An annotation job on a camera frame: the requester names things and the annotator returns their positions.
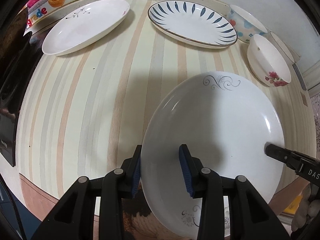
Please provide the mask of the white plate grey scroll pattern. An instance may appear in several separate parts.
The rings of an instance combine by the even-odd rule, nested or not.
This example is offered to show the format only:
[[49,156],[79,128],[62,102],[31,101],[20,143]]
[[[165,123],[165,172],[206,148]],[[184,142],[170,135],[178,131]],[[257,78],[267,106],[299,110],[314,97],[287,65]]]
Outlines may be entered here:
[[155,217],[173,233],[195,239],[201,200],[188,193],[179,148],[220,176],[245,176],[269,202],[283,165],[268,157],[267,143],[284,146],[283,129],[268,97],[242,76],[207,72],[191,77],[160,103],[146,130],[141,180]]

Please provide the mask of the white bowl red flowers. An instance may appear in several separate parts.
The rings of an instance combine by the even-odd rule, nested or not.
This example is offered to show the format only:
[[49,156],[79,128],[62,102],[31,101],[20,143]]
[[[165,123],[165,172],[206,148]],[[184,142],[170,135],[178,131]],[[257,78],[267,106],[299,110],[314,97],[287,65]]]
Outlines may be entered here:
[[253,74],[268,87],[284,87],[291,82],[287,63],[265,37],[253,35],[249,42],[247,58]]

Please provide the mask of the plain white bowl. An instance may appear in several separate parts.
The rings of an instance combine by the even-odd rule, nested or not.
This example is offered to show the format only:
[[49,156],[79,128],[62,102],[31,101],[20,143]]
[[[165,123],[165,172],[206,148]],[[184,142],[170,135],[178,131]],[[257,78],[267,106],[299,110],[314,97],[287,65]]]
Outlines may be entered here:
[[268,40],[275,46],[275,48],[280,52],[281,56],[284,58],[288,66],[292,66],[296,63],[291,51],[287,45],[272,31],[268,34]]

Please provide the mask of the white bowl blue flowers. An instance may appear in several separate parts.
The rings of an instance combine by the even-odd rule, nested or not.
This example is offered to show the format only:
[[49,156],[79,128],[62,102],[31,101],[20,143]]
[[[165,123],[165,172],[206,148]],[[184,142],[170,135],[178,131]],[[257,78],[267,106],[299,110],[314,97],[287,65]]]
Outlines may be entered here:
[[229,6],[227,20],[234,27],[238,39],[245,43],[249,43],[255,34],[266,35],[268,33],[266,27],[259,20],[236,5]]

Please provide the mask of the white plate blue leaf rim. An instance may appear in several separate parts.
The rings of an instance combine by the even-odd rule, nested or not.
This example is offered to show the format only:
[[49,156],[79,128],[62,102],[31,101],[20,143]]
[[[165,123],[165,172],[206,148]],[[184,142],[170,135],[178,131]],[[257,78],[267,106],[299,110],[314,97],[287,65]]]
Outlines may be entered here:
[[162,33],[191,46],[223,49],[238,40],[234,27],[224,16],[194,2],[157,2],[149,7],[148,17]]

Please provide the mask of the white plate branch motif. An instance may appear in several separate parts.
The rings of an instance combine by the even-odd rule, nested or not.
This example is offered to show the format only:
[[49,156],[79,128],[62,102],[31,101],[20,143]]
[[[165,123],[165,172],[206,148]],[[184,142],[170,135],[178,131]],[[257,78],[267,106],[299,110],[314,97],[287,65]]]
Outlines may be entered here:
[[62,18],[42,44],[46,55],[61,56],[78,51],[110,33],[127,16],[125,0],[99,0],[86,4]]

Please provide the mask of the small brown card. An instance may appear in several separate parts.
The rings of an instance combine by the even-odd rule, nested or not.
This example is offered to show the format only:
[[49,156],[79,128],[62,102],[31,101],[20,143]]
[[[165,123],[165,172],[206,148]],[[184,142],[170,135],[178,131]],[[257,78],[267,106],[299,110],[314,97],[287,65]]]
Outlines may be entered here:
[[301,97],[302,97],[302,102],[303,102],[303,104],[304,104],[306,107],[308,107],[308,102],[307,102],[306,96],[305,96],[303,93],[301,93]]

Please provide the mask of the blue smartphone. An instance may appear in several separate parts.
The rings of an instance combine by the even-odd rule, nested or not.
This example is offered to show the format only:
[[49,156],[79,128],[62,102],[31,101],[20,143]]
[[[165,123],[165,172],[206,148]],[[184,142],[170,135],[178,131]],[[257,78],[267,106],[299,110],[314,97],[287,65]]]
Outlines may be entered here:
[[304,91],[307,91],[306,84],[305,84],[305,82],[304,82],[304,80],[303,80],[302,74],[301,74],[298,66],[297,66],[295,63],[294,63],[292,66],[293,66],[293,69],[294,69],[294,71],[295,71],[295,73],[296,73],[296,75],[297,75],[297,77],[298,77],[298,80],[299,80],[299,82],[300,82],[300,85],[301,85],[302,89],[303,89]]

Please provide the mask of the striped table mat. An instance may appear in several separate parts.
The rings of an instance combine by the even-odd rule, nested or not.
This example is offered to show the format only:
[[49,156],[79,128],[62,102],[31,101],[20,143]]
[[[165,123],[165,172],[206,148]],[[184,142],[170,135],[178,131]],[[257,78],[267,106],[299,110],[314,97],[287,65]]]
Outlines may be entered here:
[[142,142],[155,109],[174,87],[214,70],[243,76],[261,89],[279,115],[286,147],[316,155],[310,98],[295,74],[285,87],[266,87],[249,71],[245,43],[223,50],[188,46],[153,27],[151,1],[129,4],[125,20],[99,41],[40,59],[17,129],[25,202],[41,197],[54,203],[79,176],[100,177],[115,168]]

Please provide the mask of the black induction cooktop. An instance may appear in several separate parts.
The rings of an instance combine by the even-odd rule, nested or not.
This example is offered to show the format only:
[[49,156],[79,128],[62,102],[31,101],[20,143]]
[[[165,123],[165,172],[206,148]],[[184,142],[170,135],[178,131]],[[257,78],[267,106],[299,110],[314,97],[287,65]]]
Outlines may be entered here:
[[1,154],[14,167],[18,117],[30,78],[40,58],[25,32],[28,9],[22,9],[1,40]]

